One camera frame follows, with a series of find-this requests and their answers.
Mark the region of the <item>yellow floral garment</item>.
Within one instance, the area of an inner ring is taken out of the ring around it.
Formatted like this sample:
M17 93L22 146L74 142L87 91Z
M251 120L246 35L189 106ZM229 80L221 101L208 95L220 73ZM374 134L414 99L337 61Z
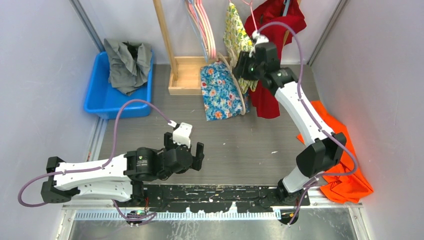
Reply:
M236 6L231 1L226 10L223 41L231 70L236 67L240 53L246 52L249 57L249 53L253 49L253 42L246 32Z

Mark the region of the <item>red skirt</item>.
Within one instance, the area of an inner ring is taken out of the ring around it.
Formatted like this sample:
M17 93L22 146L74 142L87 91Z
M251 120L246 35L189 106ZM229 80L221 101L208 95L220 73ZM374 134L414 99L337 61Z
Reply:
M268 46L273 49L273 57L282 60L283 48L293 40L293 34L284 26L289 26L295 34L307 27L305 16L300 9L298 0L266 0L252 11L245 23L246 33L252 37L255 30L259 30L266 24L274 23L260 30L259 33L268 38ZM248 91L252 106L256 108L256 114L260 118L274 119L280 116L280 107L274 95L264 86L261 81L257 82L255 89Z

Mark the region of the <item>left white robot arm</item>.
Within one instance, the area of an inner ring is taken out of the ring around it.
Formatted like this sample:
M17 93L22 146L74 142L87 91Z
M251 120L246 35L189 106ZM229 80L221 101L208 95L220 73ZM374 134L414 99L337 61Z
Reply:
M46 204L76 198L129 202L138 207L146 200L145 182L165 181L189 169L199 171L204 157L202 142L196 144L192 154L191 147L174 143L170 132L164 134L162 149L140 147L112 160L70 163L52 156L46 164L48 180L43 182L40 193Z

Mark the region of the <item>thin pink wire hanger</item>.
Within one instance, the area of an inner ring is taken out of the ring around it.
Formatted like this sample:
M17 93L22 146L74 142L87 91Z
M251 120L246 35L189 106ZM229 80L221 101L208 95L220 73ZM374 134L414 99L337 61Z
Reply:
M250 0L250 1L248 1L248 0L241 0L241 1L244 4L246 4L246 5L249 6L250 13L251 13L251 19L252 19L252 23L253 23L253 26L254 26L254 31L257 32L258 31L258 27L257 27L257 23L255 21L255 15L254 15L254 10L253 10L253 1L252 0Z

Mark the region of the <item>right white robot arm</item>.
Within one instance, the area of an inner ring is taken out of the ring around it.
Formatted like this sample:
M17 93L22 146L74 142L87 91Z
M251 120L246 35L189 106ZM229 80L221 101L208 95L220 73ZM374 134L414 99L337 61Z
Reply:
M276 189L279 202L291 205L314 178L340 163L347 138L322 120L294 72L280 66L273 43L259 43L251 52L241 51L232 73L237 79L261 83L289 113L302 136L306 148L296 157L296 167L278 182Z

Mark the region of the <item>beige hanger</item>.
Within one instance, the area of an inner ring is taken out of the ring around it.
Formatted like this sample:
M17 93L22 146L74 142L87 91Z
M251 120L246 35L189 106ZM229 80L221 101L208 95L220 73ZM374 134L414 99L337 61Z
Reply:
M240 101L241 101L242 110L241 110L241 113L240 114L242 116L244 116L246 114L246 112L247 112L246 103L245 103L245 100L244 100L242 91L240 89L239 83L238 83L237 79L235 78L235 76L232 73L232 69L231 69L231 66L230 66L230 64L229 64L229 62L227 60L227 57L223 56L220 52L217 52L216 53L216 56L217 56L217 59L223 61L224 64L226 65L226 67L228 68L229 75L232 78L232 81L233 81L233 83L234 83L234 85L235 85L235 87L237 89L237 93L238 93L238 96L239 96Z

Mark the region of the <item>grey-blue hanger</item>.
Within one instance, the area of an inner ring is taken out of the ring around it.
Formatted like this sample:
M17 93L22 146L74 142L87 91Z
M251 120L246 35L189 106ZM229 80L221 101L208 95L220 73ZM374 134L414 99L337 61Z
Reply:
M288 12L289 12L289 9L290 9L291 0L284 0L283 1L283 5L284 5L284 8L283 8L283 10L281 12L281 16L282 17L286 17L287 14L288 14Z

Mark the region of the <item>blue floral garment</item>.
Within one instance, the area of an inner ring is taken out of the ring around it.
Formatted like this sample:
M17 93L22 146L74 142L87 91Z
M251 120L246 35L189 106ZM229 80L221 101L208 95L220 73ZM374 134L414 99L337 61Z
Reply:
M201 68L200 88L207 121L225 120L250 112L248 96L239 94L223 61Z

